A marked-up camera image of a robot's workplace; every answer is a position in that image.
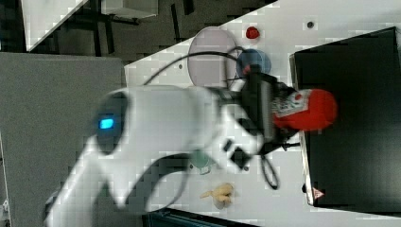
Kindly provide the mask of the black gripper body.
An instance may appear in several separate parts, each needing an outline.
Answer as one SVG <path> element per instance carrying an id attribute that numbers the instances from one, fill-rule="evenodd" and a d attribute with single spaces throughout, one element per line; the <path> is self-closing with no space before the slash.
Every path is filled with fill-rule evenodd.
<path id="1" fill-rule="evenodd" d="M 279 128 L 273 123 L 273 111 L 279 101 L 284 101 L 295 89 L 280 82 L 276 77 L 262 72 L 256 64 L 249 66 L 241 89 L 241 105 L 263 137 L 259 155 L 268 154 L 278 148 L 293 147 L 289 138 L 298 131 L 290 127 Z"/>

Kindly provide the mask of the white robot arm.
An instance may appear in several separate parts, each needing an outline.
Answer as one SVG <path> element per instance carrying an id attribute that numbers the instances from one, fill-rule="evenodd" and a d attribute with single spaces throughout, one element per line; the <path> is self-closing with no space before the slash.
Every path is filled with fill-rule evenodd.
<path id="1" fill-rule="evenodd" d="M 273 123 L 275 106 L 293 91 L 252 71 L 237 91 L 142 85 L 107 94 L 68 178 L 46 203 L 44 227 L 92 227 L 102 188 L 119 209 L 146 214 L 161 181 L 168 175 L 186 180 L 197 154 L 226 172 L 243 171 L 294 135 Z"/>

